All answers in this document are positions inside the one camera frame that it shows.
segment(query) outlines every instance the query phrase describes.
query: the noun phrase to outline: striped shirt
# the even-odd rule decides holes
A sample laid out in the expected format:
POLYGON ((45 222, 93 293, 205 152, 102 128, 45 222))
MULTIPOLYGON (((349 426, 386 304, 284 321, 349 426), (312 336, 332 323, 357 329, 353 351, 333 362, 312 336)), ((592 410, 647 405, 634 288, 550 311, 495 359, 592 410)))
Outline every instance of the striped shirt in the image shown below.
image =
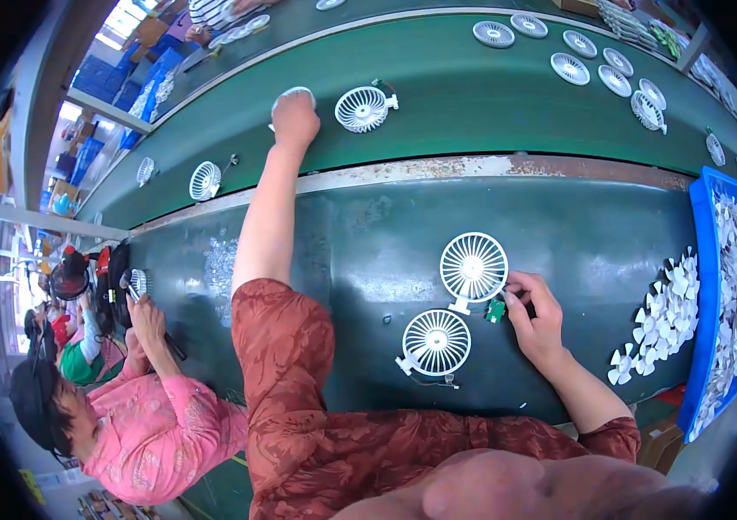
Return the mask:
POLYGON ((241 16, 259 8, 255 6, 238 16, 224 18, 223 8, 234 0, 189 0, 189 17, 194 25, 210 26, 213 28, 213 36, 223 32, 241 16))

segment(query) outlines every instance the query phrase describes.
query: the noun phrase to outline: green shirt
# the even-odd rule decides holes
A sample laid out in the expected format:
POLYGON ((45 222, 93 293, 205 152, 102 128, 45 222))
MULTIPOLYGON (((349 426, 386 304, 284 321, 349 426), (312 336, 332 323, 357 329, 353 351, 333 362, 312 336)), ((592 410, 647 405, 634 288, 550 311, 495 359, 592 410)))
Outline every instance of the green shirt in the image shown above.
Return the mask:
MULTIPOLYGON (((105 361, 101 355, 97 355, 91 364, 85 361, 85 357, 82 355, 82 348, 80 345, 82 340, 77 341, 74 344, 65 344, 65 350, 62 353, 62 358, 59 362, 59 371, 68 380, 73 381, 75 384, 85 386, 97 382, 97 377, 105 367, 105 361)), ((105 383, 113 379, 123 369, 123 361, 121 360, 116 365, 100 378, 100 383, 105 383)))

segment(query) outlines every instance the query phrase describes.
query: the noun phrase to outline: worker's hand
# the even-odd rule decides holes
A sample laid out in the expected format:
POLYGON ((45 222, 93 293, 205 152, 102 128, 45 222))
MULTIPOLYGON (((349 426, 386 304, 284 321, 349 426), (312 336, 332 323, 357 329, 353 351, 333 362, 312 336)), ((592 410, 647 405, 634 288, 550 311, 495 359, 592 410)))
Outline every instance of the worker's hand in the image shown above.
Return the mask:
POLYGON ((90 291, 86 291, 82 293, 82 296, 80 296, 80 299, 76 302, 76 312, 77 314, 82 314, 82 311, 85 309, 91 308, 91 297, 89 297, 90 291))
POLYGON ((155 302, 149 295, 143 295, 136 302, 130 295, 126 295, 126 302, 129 306, 129 316, 131 317, 131 326, 134 328, 134 335, 143 346, 146 354, 152 358, 152 350, 156 348, 166 348, 166 317, 155 307, 155 302))
POLYGON ((562 308, 540 275, 510 271, 504 288, 508 317, 516 329, 522 353, 548 377, 567 352, 562 347, 562 308), (533 303, 536 318, 530 319, 525 306, 533 303))
POLYGON ((209 27, 192 25, 186 30, 184 39, 186 39, 187 42, 195 42, 203 47, 212 39, 212 31, 209 30, 209 27))
POLYGON ((320 119, 313 111, 313 99, 307 91, 291 92, 279 98, 273 110, 276 145, 304 152, 320 131, 320 119))
POLYGON ((140 344, 140 340, 137 339, 134 327, 125 331, 125 346, 129 350, 129 357, 137 361, 146 359, 146 351, 143 349, 143 345, 140 344))
POLYGON ((279 0, 235 0, 233 8, 230 12, 236 16, 249 11, 253 7, 258 7, 263 3, 277 3, 279 0))

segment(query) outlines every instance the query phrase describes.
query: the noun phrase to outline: red patterned shirt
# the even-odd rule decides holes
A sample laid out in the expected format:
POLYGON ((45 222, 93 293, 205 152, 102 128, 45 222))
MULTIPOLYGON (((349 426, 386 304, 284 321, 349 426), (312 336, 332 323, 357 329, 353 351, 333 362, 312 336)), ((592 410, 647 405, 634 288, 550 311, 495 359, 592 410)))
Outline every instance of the red patterned shirt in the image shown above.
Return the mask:
POLYGON ((539 459, 593 453, 635 460, 640 433, 627 417, 575 441, 529 417, 481 419, 439 410, 328 413, 321 392, 333 361, 328 313, 272 279, 239 287, 232 308, 248 406, 251 519, 329 518, 469 449, 539 459))

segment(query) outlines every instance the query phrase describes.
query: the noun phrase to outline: green conveyor belt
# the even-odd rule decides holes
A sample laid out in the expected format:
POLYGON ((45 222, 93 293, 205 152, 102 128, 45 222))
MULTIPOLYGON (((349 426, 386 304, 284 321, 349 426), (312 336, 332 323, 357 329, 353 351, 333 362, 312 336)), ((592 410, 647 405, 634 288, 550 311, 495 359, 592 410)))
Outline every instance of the green conveyor belt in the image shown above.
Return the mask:
MULTIPOLYGON (((506 16, 487 18, 509 23, 506 16)), ((484 16, 430 16, 366 26, 327 36, 262 62, 197 98, 140 143, 103 181, 78 218, 102 211, 104 223, 130 229, 193 201, 189 177, 201 161, 222 168, 220 194, 259 179, 273 134, 267 128, 274 99, 287 88, 310 88, 322 130, 302 166, 327 170, 400 157, 490 151, 530 151, 605 157, 696 175, 712 166, 705 147, 712 127, 727 153, 721 170, 737 176, 737 120, 712 96, 664 62, 633 47, 590 33, 604 47, 623 52, 634 66, 633 85, 649 78, 668 100, 668 135, 645 130, 630 101, 597 77, 602 56, 584 60, 592 80, 577 87, 550 67, 554 52, 567 52, 548 23, 548 37, 517 34, 509 49, 484 47, 471 27, 484 16), (344 130, 333 117, 347 90, 383 78, 395 86, 400 110, 368 134, 344 130), (134 180, 143 157, 162 171, 143 188, 134 180)))

